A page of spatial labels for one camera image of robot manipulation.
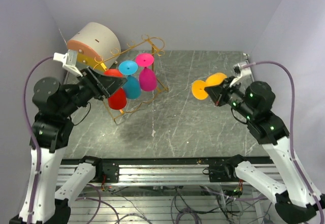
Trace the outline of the yellow plastic wine glass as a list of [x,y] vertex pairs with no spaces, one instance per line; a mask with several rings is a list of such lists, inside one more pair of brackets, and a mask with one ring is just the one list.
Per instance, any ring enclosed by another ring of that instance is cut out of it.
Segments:
[[227,75],[224,73],[215,73],[209,76],[205,81],[196,80],[193,82],[191,87],[192,95],[198,100],[205,100],[208,94],[205,92],[205,88],[209,86],[220,85]]

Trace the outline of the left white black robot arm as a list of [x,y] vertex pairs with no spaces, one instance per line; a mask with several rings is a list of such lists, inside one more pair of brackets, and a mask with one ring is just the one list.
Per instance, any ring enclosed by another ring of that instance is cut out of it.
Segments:
[[102,159],[85,156],[72,176],[56,188],[58,171],[74,127],[71,115],[91,99],[102,101],[120,89],[127,79],[81,71],[76,84],[61,84],[53,77],[34,86],[32,102],[38,108],[31,134],[31,170],[24,204],[10,223],[67,223],[71,204],[88,182],[103,177]]

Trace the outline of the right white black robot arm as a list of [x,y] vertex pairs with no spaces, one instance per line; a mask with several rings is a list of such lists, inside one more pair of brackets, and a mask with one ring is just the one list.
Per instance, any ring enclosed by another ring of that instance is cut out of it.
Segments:
[[316,188],[308,189],[310,179],[303,177],[295,166],[298,160],[290,150],[289,131],[271,111],[275,94],[261,81],[251,83],[244,93],[239,88],[240,85],[231,86],[227,78],[220,85],[205,87],[204,91],[216,106],[228,104],[246,118],[249,132],[267,152],[283,182],[272,179],[241,155],[229,159],[223,172],[225,178],[248,182],[274,204],[286,223],[311,220],[324,209],[324,194]]

